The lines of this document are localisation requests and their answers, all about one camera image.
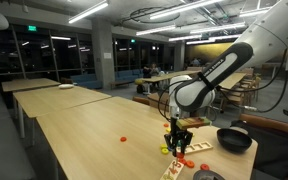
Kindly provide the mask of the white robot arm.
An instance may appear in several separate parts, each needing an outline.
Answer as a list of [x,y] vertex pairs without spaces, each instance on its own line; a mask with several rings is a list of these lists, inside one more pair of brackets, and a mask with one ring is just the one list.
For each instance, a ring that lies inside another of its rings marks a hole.
[[210,105],[215,88],[234,72],[265,63],[288,48],[288,0],[279,0],[196,77],[181,75],[169,87],[171,131],[164,136],[173,155],[183,154],[192,133],[177,126],[187,113]]

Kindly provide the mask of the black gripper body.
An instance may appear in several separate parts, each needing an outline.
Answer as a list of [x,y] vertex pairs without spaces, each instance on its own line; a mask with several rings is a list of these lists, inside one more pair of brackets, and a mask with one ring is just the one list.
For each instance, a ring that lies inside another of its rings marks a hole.
[[176,123],[176,118],[170,119],[171,131],[164,135],[165,142],[171,149],[175,149],[176,147],[185,149],[190,144],[193,134],[188,130],[181,130]]

